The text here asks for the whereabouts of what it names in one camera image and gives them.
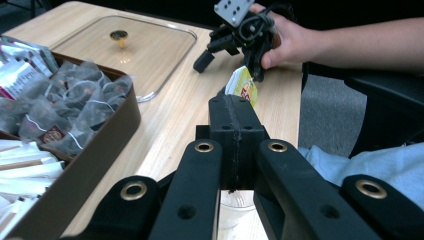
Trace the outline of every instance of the tea bag string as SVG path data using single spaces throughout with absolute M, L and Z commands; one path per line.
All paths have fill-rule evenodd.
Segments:
M 79 144 L 77 138 L 71 132 L 68 132 L 68 134 L 69 134 L 69 136 L 71 136 L 72 139 L 74 139 L 74 142 L 77 144 L 77 147 L 82 150 L 83 148 Z
M 47 130 L 42 129 L 42 128 L 40 127 L 40 125 L 38 125 L 38 123 L 37 123 L 36 121 L 32 120 L 32 119 L 29 117 L 29 115 L 28 115 L 28 114 L 25 114 L 25 117 L 28 119 L 28 121 L 30 121 L 31 123 L 33 123 L 33 124 L 34 124 L 34 125 L 38 128 L 38 130 L 43 131 L 43 132 L 47 132 Z
M 88 100 L 87 102 L 100 103 L 100 104 L 107 105 L 110 108 L 110 110 L 112 110 L 112 112 L 115 112 L 115 110 L 113 110 L 113 108 L 107 102 L 102 102 L 97 100 Z

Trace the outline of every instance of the tea bag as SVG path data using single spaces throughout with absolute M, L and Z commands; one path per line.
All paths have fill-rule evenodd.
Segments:
M 128 75 L 121 76 L 113 82 L 103 86 L 103 94 L 106 99 L 116 96 L 126 97 L 132 86 L 132 78 Z
M 70 127 L 69 121 L 61 118 L 50 102 L 39 98 L 23 118 L 18 134 L 22 141 L 41 144 L 62 139 Z
M 97 82 L 100 87 L 111 82 L 110 79 L 91 60 L 86 60 L 79 65 L 76 77 L 82 80 Z
M 77 119 L 97 130 L 114 112 L 115 110 L 105 101 L 103 92 L 99 90 L 86 102 Z
M 65 137 L 56 142 L 44 144 L 43 147 L 54 149 L 70 156 L 78 155 L 96 134 L 90 126 L 77 119 L 69 119 L 72 129 Z
M 109 104 L 109 106 L 116 111 L 118 109 L 119 106 L 121 106 L 121 104 L 125 101 L 125 97 L 117 95 L 115 97 L 112 97 L 110 99 L 107 100 L 107 104 Z
M 65 104 L 70 108 L 83 109 L 86 102 L 100 91 L 100 85 L 92 81 L 79 81 L 63 95 Z
M 65 87 L 55 81 L 51 81 L 45 77 L 36 78 L 24 86 L 18 99 L 31 103 L 40 96 L 44 96 L 47 99 L 57 101 L 62 98 L 65 91 Z
M 16 135 L 29 109 L 30 105 L 24 101 L 0 97 L 0 131 Z
M 74 72 L 77 71 L 78 65 L 69 61 L 64 61 L 51 80 L 61 84 L 64 88 L 68 89 L 73 86 L 73 83 L 79 80 L 75 79 Z
M 59 99 L 57 101 L 51 101 L 50 99 L 47 100 L 49 102 L 52 102 L 53 110 L 57 113 L 57 115 L 64 119 L 76 118 L 81 112 L 81 110 L 79 110 L 78 108 L 70 108 L 66 106 L 65 101 L 63 101 L 62 99 Z

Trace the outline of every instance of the gray carpet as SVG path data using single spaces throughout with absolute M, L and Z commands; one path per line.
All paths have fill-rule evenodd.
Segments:
M 29 0 L 9 2 L 30 5 Z M 45 12 L 38 4 L 36 7 L 37 15 Z M 30 17 L 27 10 L 0 3 L 0 33 Z M 360 131 L 365 103 L 364 95 L 342 81 L 311 75 L 302 93 L 299 146 L 317 145 L 328 153 L 348 156 Z

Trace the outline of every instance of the human hand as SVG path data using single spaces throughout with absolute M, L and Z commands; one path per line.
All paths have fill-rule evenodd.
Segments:
M 255 3 L 250 7 L 253 13 L 259 13 L 265 7 Z M 273 49 L 266 52 L 261 65 L 264 69 L 277 66 L 282 62 L 303 63 L 312 58 L 313 41 L 310 39 L 311 30 L 305 29 L 285 17 L 269 12 L 275 22 L 277 33 L 274 35 Z

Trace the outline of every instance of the finger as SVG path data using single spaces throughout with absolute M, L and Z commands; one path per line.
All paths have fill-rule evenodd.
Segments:
M 254 3 L 254 4 L 252 4 L 252 6 L 250 6 L 250 11 L 254 12 L 254 13 L 259 13 L 259 12 L 263 11 L 264 9 L 265 9 L 264 6 L 257 4 L 257 3 Z
M 274 33 L 272 37 L 272 47 L 278 48 L 281 45 L 281 36 L 278 33 Z
M 274 49 L 271 49 L 263 55 L 261 59 L 261 65 L 264 69 L 269 69 L 277 66 L 280 62 L 282 62 L 282 60 L 283 59 L 278 54 L 278 52 Z

